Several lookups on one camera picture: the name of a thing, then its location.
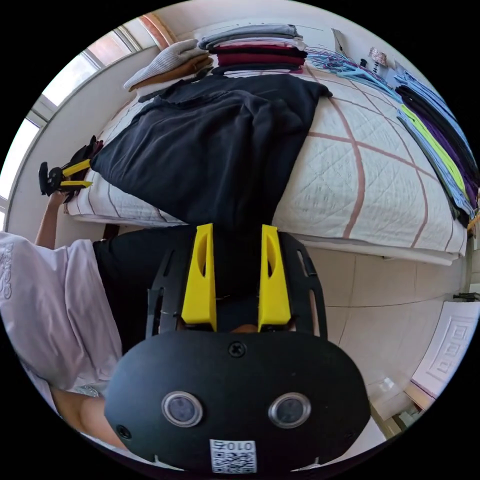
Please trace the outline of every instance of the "window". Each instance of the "window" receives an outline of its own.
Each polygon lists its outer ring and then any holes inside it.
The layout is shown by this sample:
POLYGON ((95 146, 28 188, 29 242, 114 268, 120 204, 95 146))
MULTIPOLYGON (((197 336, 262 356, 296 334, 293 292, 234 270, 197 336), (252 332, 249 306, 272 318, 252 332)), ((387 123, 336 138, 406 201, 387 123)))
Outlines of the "window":
POLYGON ((99 67, 82 52, 68 63, 47 85, 43 94, 57 107, 99 67))
POLYGON ((38 131, 39 127, 28 119, 21 123, 0 172, 0 197, 8 200, 20 163, 38 131))
POLYGON ((114 31, 107 33, 95 43, 92 43, 88 47, 88 51, 95 55, 105 66, 131 53, 130 48, 114 31))
POLYGON ((5 227, 17 171, 39 130, 48 124, 59 105, 95 72, 142 48, 126 27, 119 26, 77 55, 47 85, 21 123, 0 171, 0 231, 5 227))

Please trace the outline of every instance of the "sticker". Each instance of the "sticker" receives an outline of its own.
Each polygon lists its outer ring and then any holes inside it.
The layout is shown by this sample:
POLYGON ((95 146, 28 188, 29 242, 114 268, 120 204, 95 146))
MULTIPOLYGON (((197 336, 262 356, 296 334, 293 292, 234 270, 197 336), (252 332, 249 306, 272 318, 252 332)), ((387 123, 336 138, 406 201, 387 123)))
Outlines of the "sticker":
POLYGON ((215 474, 254 474, 257 450, 252 440, 210 440, 211 471, 215 474))

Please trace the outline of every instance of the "brown folded garment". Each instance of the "brown folded garment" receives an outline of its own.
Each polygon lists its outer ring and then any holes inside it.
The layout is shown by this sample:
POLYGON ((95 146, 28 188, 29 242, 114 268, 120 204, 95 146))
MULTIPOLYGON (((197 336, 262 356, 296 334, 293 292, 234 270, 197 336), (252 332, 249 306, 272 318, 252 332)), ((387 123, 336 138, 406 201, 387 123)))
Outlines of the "brown folded garment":
POLYGON ((163 82, 169 82, 170 80, 181 79, 182 77, 186 77, 187 75, 193 75, 199 72, 200 70, 208 67, 213 63, 213 59, 209 56, 208 53, 205 55, 195 56, 191 58, 189 61, 186 61, 183 65, 174 68, 173 70, 167 71, 165 73, 160 73, 159 75, 151 76, 146 80, 142 80, 139 83, 131 86, 128 91, 131 92, 132 90, 138 89, 140 87, 144 87, 145 85, 151 84, 161 84, 163 82))

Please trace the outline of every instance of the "door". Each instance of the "door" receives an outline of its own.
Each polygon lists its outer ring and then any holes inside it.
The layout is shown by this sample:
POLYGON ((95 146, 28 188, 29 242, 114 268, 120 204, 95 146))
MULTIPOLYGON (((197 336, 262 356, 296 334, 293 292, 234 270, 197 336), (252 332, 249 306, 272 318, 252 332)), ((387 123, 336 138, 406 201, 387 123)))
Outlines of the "door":
POLYGON ((423 360, 412 381, 435 399, 442 393, 469 347, 480 315, 480 301, 446 301, 423 360))

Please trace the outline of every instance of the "lime green garment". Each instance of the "lime green garment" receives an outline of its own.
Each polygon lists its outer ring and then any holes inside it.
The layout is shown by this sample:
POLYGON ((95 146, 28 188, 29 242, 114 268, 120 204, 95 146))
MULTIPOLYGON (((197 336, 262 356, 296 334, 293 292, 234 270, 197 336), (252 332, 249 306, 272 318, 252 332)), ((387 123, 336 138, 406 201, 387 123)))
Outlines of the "lime green garment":
POLYGON ((410 119, 410 121, 413 124, 413 127, 435 150, 440 160, 443 162, 443 164, 446 166, 448 171, 451 173, 451 176, 455 181, 455 183, 458 185, 458 188, 465 195, 465 197, 468 198, 464 179, 462 178, 462 175, 460 174, 458 167, 455 165, 454 161, 450 158, 449 154, 437 142, 437 140, 435 140, 434 136, 430 133, 429 129, 422 123, 422 121, 411 110, 409 110, 405 105, 402 105, 400 108, 402 112, 410 119))

